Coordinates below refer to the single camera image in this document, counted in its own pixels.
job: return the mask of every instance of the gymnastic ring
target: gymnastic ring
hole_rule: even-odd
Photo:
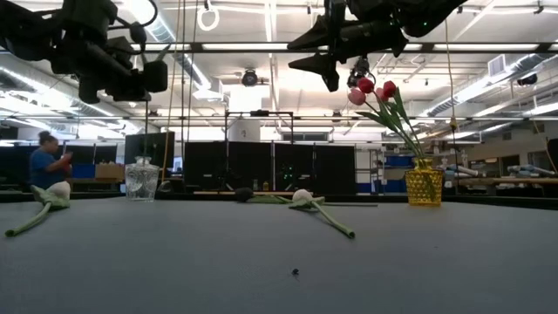
[[[213,12],[213,13],[215,14],[215,20],[214,20],[213,23],[212,23],[211,25],[209,25],[209,26],[206,26],[206,25],[203,23],[203,20],[201,19],[201,18],[203,17],[203,14],[206,13],[206,12]],[[211,30],[213,30],[215,27],[217,27],[217,25],[219,24],[219,21],[220,21],[220,17],[219,17],[219,11],[218,11],[217,9],[213,9],[213,8],[212,8],[212,9],[206,10],[205,8],[201,8],[201,9],[198,11],[198,26],[200,26],[200,29],[201,29],[202,31],[211,31]]]

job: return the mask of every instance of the clear glass container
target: clear glass container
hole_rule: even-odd
[[[126,165],[126,198],[129,201],[153,201],[159,179],[159,167],[149,163],[151,157],[136,157]]]

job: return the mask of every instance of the black monitor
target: black monitor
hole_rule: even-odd
[[[167,143],[166,133],[149,133],[148,135],[127,135],[124,150],[125,163],[136,162],[136,156],[143,156],[145,141],[147,140],[146,155],[151,157],[151,164],[163,167],[165,159],[165,147]],[[174,132],[168,134],[168,151],[166,167],[173,167],[174,161]]]

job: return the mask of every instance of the ceiling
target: ceiling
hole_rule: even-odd
[[[30,10],[45,10],[59,7],[61,1],[12,1]],[[136,20],[133,6],[148,5],[147,0],[114,1],[119,6],[119,15],[128,21]],[[448,39],[450,43],[475,42],[475,43],[534,43],[554,42],[558,39],[558,0],[542,1],[545,10],[541,14],[534,14],[537,9],[536,1],[528,0],[471,0],[465,3],[464,10],[458,14],[454,12],[448,19]],[[175,35],[178,42],[289,42],[301,36],[316,20],[317,14],[323,10],[322,0],[243,0],[243,1],[212,1],[214,9],[219,11],[220,19],[211,31],[204,31],[197,22],[196,8],[203,8],[203,1],[186,1],[185,9],[178,10],[179,1],[162,1],[158,5],[160,15],[167,22],[168,29]],[[312,13],[308,14],[307,5],[310,4]],[[266,18],[266,8],[269,5],[269,18]],[[178,14],[185,12],[186,18]],[[210,25],[214,21],[214,14],[204,13],[202,21]],[[125,31],[110,33],[110,37],[127,36]],[[156,38],[149,35],[148,42],[156,42]],[[424,38],[411,38],[412,42],[445,42],[446,29],[442,24]],[[265,84],[252,89],[243,89],[245,93],[257,93],[262,96],[262,108],[272,110],[271,91],[269,81],[273,77],[274,89],[277,97],[276,108],[282,111],[292,111],[301,116],[331,116],[334,110],[339,110],[343,115],[352,115],[362,108],[349,104],[347,99],[348,88],[346,82],[351,67],[356,62],[351,59],[345,65],[338,65],[337,71],[341,77],[340,88],[337,92],[328,92],[322,79],[309,72],[300,72],[289,69],[288,63],[308,57],[304,53],[274,54],[268,53],[197,53],[191,56],[194,64],[212,81],[220,80],[223,83],[223,92],[231,92],[243,87],[240,77],[245,69],[255,69],[260,79]],[[412,116],[420,115],[425,109],[436,105],[440,99],[450,96],[453,82],[455,92],[471,85],[476,80],[487,75],[487,62],[498,57],[497,54],[453,54],[451,58],[451,73],[449,75],[448,57],[446,54],[419,54],[405,53],[399,58],[389,54],[370,54],[370,64],[373,66],[377,81],[382,84],[386,80],[394,81],[400,88],[405,100],[405,106]],[[0,55],[3,63],[14,62],[8,55]],[[149,104],[152,110],[166,117],[169,107],[171,115],[185,116],[188,105],[191,103],[192,116],[223,115],[225,101],[206,101],[191,97],[197,88],[190,82],[184,71],[170,56],[165,58],[169,67],[169,89],[166,92],[153,94]],[[139,68],[139,60],[134,60]],[[555,62],[547,62],[538,69],[540,80],[538,86],[553,83],[555,75]],[[25,63],[19,66],[21,75],[32,77],[44,85],[52,85],[57,79],[51,75],[48,62]],[[40,70],[45,76],[35,75]],[[69,78],[61,78],[64,85],[73,88],[63,90],[66,94],[77,95],[77,83]],[[481,110],[497,106],[517,96],[517,93],[529,92],[534,86],[514,88],[509,84],[501,84],[492,88],[466,103],[459,105],[461,117],[474,116]],[[118,116],[142,116],[145,105],[129,104],[128,102],[115,103],[109,97],[101,95],[103,103],[99,107]],[[497,112],[499,116],[506,116],[507,110],[515,110],[516,105]],[[102,116],[102,113],[88,113]],[[219,127],[224,121],[196,119],[192,126]],[[166,126],[165,120],[151,121],[152,126]],[[179,121],[171,121],[171,126],[178,126]],[[323,121],[298,121],[298,126],[329,126],[335,125],[329,120]],[[431,126],[421,124],[426,130],[438,129],[439,124]]]

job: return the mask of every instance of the cardboard box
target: cardboard box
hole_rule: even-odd
[[[124,181],[125,166],[117,164],[99,164],[95,167],[95,179]]]

